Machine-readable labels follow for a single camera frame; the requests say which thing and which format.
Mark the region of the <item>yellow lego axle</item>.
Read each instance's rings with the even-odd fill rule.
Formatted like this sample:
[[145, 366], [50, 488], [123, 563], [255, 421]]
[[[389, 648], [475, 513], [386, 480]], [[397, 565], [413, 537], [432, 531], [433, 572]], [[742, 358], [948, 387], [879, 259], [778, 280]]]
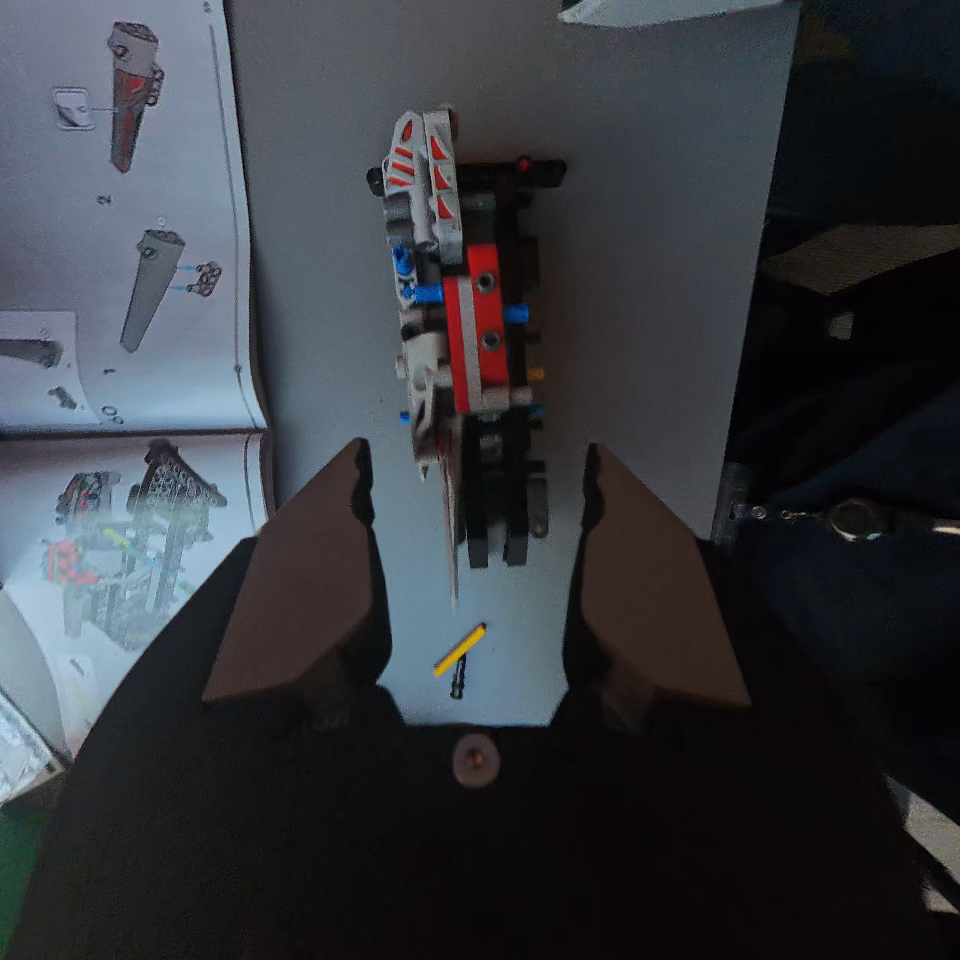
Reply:
[[477, 624], [456, 646], [436, 662], [433, 667], [433, 675], [437, 678], [444, 676], [486, 637], [487, 632], [488, 625], [486, 622]]

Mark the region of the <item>person's dark blue clothing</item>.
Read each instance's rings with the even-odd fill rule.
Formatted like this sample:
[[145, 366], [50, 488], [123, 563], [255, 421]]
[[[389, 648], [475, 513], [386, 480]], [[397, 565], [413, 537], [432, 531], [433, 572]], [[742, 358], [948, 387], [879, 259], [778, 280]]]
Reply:
[[958, 534], [850, 541], [830, 510], [871, 501], [958, 529], [958, 366], [918, 361], [808, 390], [733, 427], [726, 460], [755, 503], [808, 513], [747, 525], [738, 554], [823, 665], [866, 682], [958, 663]]

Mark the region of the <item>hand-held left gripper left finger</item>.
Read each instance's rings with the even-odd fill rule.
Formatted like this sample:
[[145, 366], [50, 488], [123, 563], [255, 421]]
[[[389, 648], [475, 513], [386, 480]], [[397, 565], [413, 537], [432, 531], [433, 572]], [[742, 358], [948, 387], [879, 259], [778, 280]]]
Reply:
[[373, 460], [354, 438], [261, 529], [202, 701], [350, 710], [393, 644]]

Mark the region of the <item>retractable badge reel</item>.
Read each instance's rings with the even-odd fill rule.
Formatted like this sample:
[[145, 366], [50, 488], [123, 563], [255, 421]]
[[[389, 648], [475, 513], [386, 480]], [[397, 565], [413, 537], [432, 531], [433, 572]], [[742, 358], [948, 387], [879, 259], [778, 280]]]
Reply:
[[732, 551], [753, 525], [813, 523], [848, 544], [911, 536], [957, 539], [959, 520], [890, 506], [865, 497], [847, 497], [825, 507], [790, 508], [751, 498], [753, 473], [739, 462], [724, 462], [711, 528], [714, 546]]

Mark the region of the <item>printed sheet on board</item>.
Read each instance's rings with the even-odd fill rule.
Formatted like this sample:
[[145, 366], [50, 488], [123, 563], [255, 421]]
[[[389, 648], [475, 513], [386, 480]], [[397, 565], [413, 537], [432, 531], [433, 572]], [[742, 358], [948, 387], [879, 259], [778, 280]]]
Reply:
[[1, 694], [1, 806], [45, 786], [65, 767], [40, 733]]

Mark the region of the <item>pale flat object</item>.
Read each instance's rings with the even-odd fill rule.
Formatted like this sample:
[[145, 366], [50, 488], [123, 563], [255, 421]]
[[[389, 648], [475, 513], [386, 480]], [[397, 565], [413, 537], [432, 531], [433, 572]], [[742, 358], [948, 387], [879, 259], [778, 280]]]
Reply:
[[611, 30], [644, 29], [785, 6], [787, 1], [563, 1], [558, 21]]

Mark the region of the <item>green flat panel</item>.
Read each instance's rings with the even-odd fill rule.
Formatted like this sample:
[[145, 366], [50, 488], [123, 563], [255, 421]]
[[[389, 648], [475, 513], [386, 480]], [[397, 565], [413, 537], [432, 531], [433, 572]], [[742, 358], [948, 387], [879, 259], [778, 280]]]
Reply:
[[6, 957], [17, 928], [46, 820], [43, 812], [1, 810], [1, 958]]

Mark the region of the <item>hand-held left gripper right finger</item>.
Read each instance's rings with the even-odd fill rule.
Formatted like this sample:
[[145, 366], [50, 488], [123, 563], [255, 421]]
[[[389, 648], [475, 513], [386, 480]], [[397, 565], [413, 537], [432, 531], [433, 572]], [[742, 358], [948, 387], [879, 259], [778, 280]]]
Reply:
[[591, 445], [563, 666], [603, 712], [681, 703], [746, 712], [752, 698], [700, 542], [618, 457]]

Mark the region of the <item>lego instruction booklet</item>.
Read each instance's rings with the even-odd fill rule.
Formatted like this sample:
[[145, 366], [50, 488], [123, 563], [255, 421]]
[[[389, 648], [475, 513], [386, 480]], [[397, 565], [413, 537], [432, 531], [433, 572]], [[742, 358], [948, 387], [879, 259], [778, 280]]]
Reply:
[[2, 2], [2, 689], [74, 759], [266, 522], [223, 2]]

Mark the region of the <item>lego truck model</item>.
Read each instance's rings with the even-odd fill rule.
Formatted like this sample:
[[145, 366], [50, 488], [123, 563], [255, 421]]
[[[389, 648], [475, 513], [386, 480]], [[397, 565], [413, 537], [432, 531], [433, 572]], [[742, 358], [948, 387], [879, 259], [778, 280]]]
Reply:
[[421, 477], [439, 477], [452, 608], [461, 546], [472, 570], [489, 566], [494, 543], [515, 569], [549, 532], [547, 466], [533, 453], [544, 374], [528, 357], [541, 339], [541, 260], [522, 220], [568, 174], [563, 160], [530, 155], [460, 162], [458, 132], [450, 107], [407, 110], [366, 174], [397, 300], [403, 420]]

